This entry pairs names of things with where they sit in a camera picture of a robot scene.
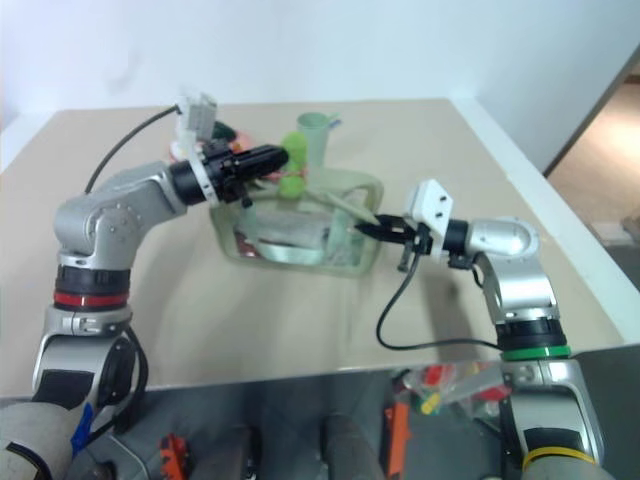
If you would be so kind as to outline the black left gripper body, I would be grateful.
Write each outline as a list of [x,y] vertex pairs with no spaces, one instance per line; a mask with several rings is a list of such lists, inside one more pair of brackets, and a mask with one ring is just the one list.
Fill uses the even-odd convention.
[[234,152],[228,143],[214,141],[202,145],[206,180],[201,185],[204,199],[212,205],[239,202],[242,208],[253,205],[246,183],[250,181],[250,152]]

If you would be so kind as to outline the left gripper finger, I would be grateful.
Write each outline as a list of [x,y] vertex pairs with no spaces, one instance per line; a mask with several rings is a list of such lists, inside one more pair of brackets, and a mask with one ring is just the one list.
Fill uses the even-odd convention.
[[289,160],[287,151],[278,145],[260,145],[238,154],[241,162],[276,162],[286,163]]
[[249,159],[242,161],[239,166],[240,179],[259,179],[281,170],[287,163],[286,159]]

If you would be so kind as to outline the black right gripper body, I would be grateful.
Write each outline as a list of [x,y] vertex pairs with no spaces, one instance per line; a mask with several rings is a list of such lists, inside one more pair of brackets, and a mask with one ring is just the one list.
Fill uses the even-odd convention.
[[412,256],[427,256],[431,253],[431,232],[425,224],[418,223],[416,227],[412,227],[405,219],[398,217],[394,220],[394,233],[397,242],[403,247],[397,270],[407,273]]

